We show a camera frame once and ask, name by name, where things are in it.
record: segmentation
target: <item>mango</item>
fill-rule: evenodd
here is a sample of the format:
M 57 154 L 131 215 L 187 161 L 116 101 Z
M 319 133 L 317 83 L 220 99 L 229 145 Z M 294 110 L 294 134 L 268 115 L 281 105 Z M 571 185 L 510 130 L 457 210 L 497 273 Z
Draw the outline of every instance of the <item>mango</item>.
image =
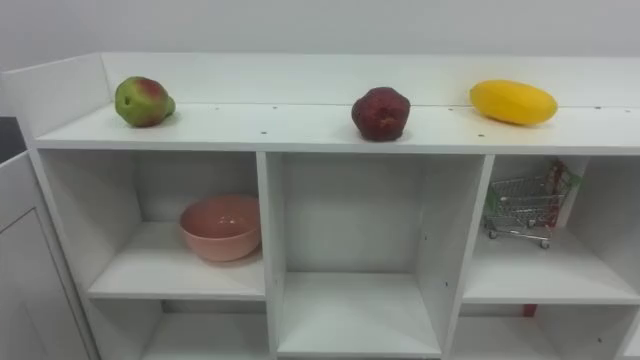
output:
M 558 103 L 549 93 L 510 80 L 488 80 L 470 91 L 471 103 L 483 115 L 517 125 L 535 125 L 553 117 Z

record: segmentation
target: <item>pink bowl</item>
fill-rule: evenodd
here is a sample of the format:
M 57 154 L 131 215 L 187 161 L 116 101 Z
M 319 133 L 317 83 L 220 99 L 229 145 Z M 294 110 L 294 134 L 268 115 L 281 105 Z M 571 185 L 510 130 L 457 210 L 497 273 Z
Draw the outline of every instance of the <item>pink bowl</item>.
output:
M 187 245 L 210 261 L 239 259 L 260 244 L 258 199 L 224 195 L 189 206 L 180 217 Z

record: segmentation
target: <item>shelf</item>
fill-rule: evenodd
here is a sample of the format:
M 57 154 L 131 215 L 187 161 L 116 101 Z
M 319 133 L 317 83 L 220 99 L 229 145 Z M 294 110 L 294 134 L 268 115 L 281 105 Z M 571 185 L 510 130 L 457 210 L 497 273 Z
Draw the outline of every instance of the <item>shelf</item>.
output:
M 142 360 L 268 358 L 264 315 L 166 314 Z
M 640 327 L 635 330 L 624 357 L 626 360 L 640 360 Z
M 463 317 L 453 360 L 560 360 L 532 318 Z
M 262 254 L 207 263 L 175 223 L 143 223 L 89 289 L 92 298 L 264 300 Z
M 552 121 L 532 129 L 488 120 L 469 107 L 414 106 L 405 135 L 389 143 L 362 140 L 351 121 L 351 105 L 177 108 L 160 126 L 133 129 L 109 104 L 37 137 L 34 144 L 65 149 L 640 154 L 635 136 L 640 111 L 624 108 L 562 108 Z
M 640 304 L 638 295 L 564 229 L 551 248 L 479 231 L 463 301 L 475 304 Z
M 440 357 L 411 275 L 288 273 L 278 353 L 287 357 Z

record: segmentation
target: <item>miniature shopping cart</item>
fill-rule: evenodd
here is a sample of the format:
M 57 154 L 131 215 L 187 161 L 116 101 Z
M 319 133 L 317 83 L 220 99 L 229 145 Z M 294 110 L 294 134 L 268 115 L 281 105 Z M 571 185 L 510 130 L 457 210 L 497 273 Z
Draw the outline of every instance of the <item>miniature shopping cart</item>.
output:
M 548 249 L 562 204 L 579 180 L 555 160 L 546 175 L 492 182 L 484 217 L 489 238 L 509 235 L 537 240 Z

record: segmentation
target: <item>white backdrop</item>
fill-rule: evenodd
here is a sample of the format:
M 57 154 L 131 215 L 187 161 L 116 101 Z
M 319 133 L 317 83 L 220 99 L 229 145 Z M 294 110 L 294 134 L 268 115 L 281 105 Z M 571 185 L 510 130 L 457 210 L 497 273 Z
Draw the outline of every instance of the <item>white backdrop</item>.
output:
M 639 16 L 637 0 L 2 0 L 0 66 L 99 50 L 640 56 Z

